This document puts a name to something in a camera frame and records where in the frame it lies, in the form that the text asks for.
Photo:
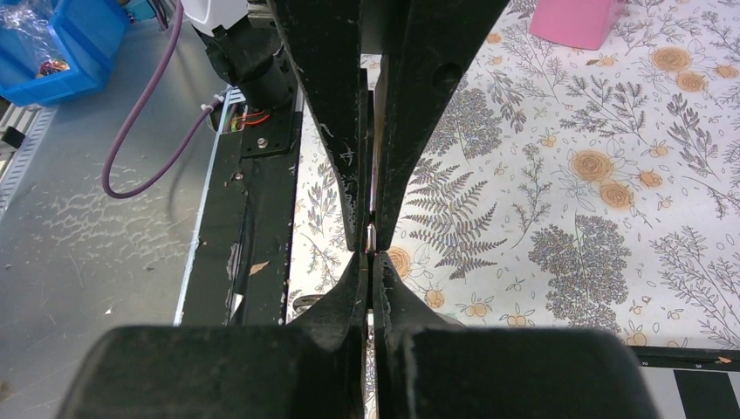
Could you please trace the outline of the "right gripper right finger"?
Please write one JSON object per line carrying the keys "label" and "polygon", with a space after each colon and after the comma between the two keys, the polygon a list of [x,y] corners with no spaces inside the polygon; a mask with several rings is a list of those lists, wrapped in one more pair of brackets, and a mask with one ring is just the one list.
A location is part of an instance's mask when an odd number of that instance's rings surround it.
{"label": "right gripper right finger", "polygon": [[656,418],[634,354],[609,332],[461,326],[373,260],[381,418]]}

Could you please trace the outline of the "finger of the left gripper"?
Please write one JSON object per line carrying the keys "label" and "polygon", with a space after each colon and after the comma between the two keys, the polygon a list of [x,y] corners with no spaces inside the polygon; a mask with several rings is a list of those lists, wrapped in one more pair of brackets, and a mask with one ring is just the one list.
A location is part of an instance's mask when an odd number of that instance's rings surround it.
{"label": "finger of the left gripper", "polygon": [[407,184],[505,1],[389,1],[374,88],[373,248],[389,248]]}
{"label": "finger of the left gripper", "polygon": [[270,1],[339,187],[349,251],[360,248],[360,1]]}

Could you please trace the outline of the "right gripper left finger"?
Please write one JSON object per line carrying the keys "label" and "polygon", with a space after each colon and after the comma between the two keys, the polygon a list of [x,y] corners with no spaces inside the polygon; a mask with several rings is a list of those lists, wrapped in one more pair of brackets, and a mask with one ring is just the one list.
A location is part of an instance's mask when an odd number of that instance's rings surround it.
{"label": "right gripper left finger", "polygon": [[125,326],[103,335],[61,418],[361,418],[368,260],[292,322]]}

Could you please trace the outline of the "keyring with coloured keys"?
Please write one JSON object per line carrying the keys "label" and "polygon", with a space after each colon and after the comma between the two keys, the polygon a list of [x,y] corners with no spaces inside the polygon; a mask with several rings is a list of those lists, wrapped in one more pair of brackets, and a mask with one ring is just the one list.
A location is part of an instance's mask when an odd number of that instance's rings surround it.
{"label": "keyring with coloured keys", "polygon": [[371,211],[368,215],[366,228],[366,254],[375,254],[377,252],[377,229],[375,226],[375,212]]}

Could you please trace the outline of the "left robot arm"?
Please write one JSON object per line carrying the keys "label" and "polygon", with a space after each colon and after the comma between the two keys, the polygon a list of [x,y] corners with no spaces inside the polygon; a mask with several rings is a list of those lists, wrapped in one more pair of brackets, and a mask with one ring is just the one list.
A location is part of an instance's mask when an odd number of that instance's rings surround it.
{"label": "left robot arm", "polygon": [[410,176],[504,1],[183,1],[216,74],[260,110],[284,52],[338,177],[349,250],[391,245]]}

